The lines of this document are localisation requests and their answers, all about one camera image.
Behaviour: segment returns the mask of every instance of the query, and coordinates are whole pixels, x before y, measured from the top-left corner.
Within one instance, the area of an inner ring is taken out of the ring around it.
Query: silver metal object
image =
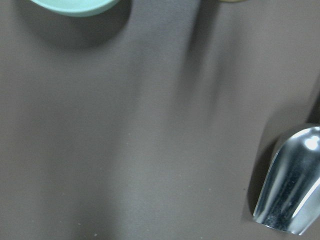
[[[320,126],[293,129],[274,149],[253,219],[301,235],[320,215]]]

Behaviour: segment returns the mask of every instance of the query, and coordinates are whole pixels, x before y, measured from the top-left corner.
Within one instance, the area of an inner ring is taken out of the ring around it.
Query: mint green bowl
[[[119,0],[31,0],[32,2],[61,15],[89,17],[113,7]]]

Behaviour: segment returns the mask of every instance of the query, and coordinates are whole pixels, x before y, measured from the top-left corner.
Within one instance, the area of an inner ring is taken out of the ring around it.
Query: dark brown surface
[[[319,238],[250,212],[319,92],[318,0],[2,0],[0,22],[0,239]]]

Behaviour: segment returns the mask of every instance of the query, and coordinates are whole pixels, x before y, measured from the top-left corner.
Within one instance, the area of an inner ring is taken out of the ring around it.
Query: shiny metal cup
[[[305,125],[275,146],[253,220],[302,235],[320,215],[320,127]]]

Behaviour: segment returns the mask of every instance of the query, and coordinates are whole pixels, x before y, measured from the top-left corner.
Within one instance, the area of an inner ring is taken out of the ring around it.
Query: bowl rim
[[[117,3],[120,0],[103,0],[101,1],[101,3],[96,4],[92,7],[87,7],[87,8],[78,8],[78,9],[70,9],[70,8],[60,8],[60,7],[54,7],[52,5],[43,3],[42,0],[31,0],[32,2],[34,2],[35,4],[38,4],[39,6],[42,6],[48,10],[51,11],[57,11],[57,12],[61,12],[61,13],[66,13],[66,14],[75,14],[75,13],[85,13],[85,12],[90,12],[90,11],[94,11],[96,9],[99,9],[101,7],[104,7],[105,5],[111,4],[111,3]]]

